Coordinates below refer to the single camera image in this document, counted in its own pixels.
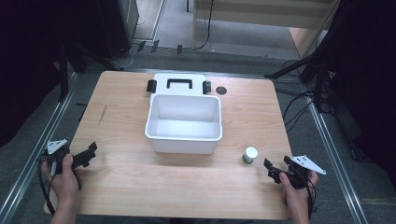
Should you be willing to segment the black upright stand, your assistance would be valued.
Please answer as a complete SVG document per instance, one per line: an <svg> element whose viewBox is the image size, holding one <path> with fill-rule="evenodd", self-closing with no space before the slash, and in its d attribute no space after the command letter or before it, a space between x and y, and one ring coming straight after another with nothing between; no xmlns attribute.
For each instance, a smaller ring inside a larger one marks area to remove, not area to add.
<svg viewBox="0 0 396 224"><path fill-rule="evenodd" d="M64 45L61 45L60 47L59 65L60 65L60 87L61 87L59 101L61 102L64 100L64 98L68 93L67 59L66 59Z"/></svg>

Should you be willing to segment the black curtain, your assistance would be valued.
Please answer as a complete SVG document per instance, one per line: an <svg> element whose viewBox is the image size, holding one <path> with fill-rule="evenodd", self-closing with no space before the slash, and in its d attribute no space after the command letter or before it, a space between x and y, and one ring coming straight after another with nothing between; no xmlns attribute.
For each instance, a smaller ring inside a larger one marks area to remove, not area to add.
<svg viewBox="0 0 396 224"><path fill-rule="evenodd" d="M396 189L396 0L341 0L320 45L350 143Z"/></svg>
<svg viewBox="0 0 396 224"><path fill-rule="evenodd" d="M82 56L107 56L98 0L0 0L0 147L56 86L60 60L77 69Z"/></svg>

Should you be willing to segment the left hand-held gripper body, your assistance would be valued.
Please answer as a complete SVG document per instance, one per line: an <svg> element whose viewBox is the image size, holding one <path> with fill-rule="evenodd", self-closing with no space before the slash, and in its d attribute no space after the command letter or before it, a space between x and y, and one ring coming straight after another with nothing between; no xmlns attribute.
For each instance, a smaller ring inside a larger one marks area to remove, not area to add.
<svg viewBox="0 0 396 224"><path fill-rule="evenodd" d="M64 171L66 156L73 158L65 139L48 141L47 148L41 154L41 170L50 175L60 175Z"/></svg>

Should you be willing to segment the dark cabinet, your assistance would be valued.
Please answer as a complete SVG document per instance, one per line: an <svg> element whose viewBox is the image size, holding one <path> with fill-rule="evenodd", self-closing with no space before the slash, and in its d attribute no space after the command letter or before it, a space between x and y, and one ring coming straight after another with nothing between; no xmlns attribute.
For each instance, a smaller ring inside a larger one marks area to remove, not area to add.
<svg viewBox="0 0 396 224"><path fill-rule="evenodd" d="M136 0L98 0L107 56L116 59L131 48L139 19Z"/></svg>

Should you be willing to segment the light wooden desk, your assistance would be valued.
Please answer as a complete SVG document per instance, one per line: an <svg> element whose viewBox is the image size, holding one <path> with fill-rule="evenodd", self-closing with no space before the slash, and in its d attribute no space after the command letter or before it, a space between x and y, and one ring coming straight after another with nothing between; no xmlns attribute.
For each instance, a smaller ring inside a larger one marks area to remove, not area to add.
<svg viewBox="0 0 396 224"><path fill-rule="evenodd" d="M288 27L301 57L309 54L332 22L341 0L192 0L191 44L198 20L232 21Z"/></svg>

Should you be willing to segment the black tripod stand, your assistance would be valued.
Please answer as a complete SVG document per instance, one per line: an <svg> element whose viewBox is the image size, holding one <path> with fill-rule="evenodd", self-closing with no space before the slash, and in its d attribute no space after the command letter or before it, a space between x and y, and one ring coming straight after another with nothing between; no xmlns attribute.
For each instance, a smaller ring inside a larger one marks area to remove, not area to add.
<svg viewBox="0 0 396 224"><path fill-rule="evenodd" d="M326 73L328 71L329 55L331 51L325 47L319 47L310 55L293 63L286 68L283 68L273 74L265 75L265 78L276 79L286 75L287 73L304 67L303 72L300 74L300 81L303 84L308 84L314 77L316 77L316 86L314 88L314 106L319 113L323 113L322 109L322 91L323 83Z"/></svg>

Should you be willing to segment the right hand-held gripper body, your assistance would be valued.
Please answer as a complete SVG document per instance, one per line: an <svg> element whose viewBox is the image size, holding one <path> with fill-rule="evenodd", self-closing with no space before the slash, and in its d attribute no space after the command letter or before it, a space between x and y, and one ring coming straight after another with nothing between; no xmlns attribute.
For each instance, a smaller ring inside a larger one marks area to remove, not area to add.
<svg viewBox="0 0 396 224"><path fill-rule="evenodd" d="M310 160L306 155L296 157L284 157L284 162L288 165L287 176L295 189L303 189L311 171L326 175L326 171Z"/></svg>

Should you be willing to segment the metal floor rail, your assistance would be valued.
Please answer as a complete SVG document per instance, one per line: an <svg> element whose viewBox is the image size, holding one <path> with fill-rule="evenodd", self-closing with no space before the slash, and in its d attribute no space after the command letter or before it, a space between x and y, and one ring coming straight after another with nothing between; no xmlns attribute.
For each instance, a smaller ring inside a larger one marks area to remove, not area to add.
<svg viewBox="0 0 396 224"><path fill-rule="evenodd" d="M319 203L329 205L330 221L339 224L369 224L359 194L344 164L349 161L349 145L333 116L319 113L310 98L306 98L309 113L315 123L326 158L327 177L320 184Z"/></svg>
<svg viewBox="0 0 396 224"><path fill-rule="evenodd" d="M1 204L0 208L0 224L9 224L12 219L21 199L26 192L34 174L35 174L35 160L38 158L42 150L47 146L47 142L52 138L57 129L65 110L68 107L71 98L75 92L75 87L79 80L79 75L73 72L69 76L70 80L67 84L70 86L70 91L65 95L62 101L56 101L51 110L50 118L46 126L40 132L40 136L35 141L33 147L21 147L21 151L28 152L29 155L26 161L22 164L21 171L15 178L15 182L9 189L7 197Z"/></svg>

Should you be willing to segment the small white bottle green label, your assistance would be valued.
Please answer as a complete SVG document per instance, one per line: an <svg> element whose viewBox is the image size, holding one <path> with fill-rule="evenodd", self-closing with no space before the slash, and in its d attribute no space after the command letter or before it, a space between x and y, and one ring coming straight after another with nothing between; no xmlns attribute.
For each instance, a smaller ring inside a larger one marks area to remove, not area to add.
<svg viewBox="0 0 396 224"><path fill-rule="evenodd" d="M258 156L258 150L255 147L247 147L245 153L242 155L242 161L246 164L251 164Z"/></svg>

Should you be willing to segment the white plastic storage box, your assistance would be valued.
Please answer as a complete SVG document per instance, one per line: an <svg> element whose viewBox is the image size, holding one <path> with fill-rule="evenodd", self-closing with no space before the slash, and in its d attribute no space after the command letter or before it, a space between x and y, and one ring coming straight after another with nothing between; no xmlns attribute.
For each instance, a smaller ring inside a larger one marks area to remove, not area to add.
<svg viewBox="0 0 396 224"><path fill-rule="evenodd" d="M161 153L212 154L222 138L221 100L204 75L157 73L148 81L145 135Z"/></svg>

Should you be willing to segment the person's right hand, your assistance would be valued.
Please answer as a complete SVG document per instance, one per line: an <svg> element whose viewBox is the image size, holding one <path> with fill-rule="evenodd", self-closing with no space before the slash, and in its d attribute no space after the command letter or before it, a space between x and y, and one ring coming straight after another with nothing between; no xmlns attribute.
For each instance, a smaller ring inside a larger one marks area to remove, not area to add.
<svg viewBox="0 0 396 224"><path fill-rule="evenodd" d="M287 214L308 214L308 192L306 189L295 189L285 174L280 175L283 187L282 201L287 205Z"/></svg>

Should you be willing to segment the person's left hand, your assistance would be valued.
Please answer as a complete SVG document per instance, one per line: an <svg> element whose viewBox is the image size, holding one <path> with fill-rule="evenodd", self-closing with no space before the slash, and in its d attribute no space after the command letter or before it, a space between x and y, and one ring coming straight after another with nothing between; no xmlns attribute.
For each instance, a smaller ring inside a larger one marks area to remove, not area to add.
<svg viewBox="0 0 396 224"><path fill-rule="evenodd" d="M80 190L78 182L82 179L82 171L72 169L73 156L68 153L63 159L63 172L60 175L50 175L50 165L44 161L41 165L41 172L52 181L51 188L55 192L58 204L57 210L71 209L77 210L80 201Z"/></svg>

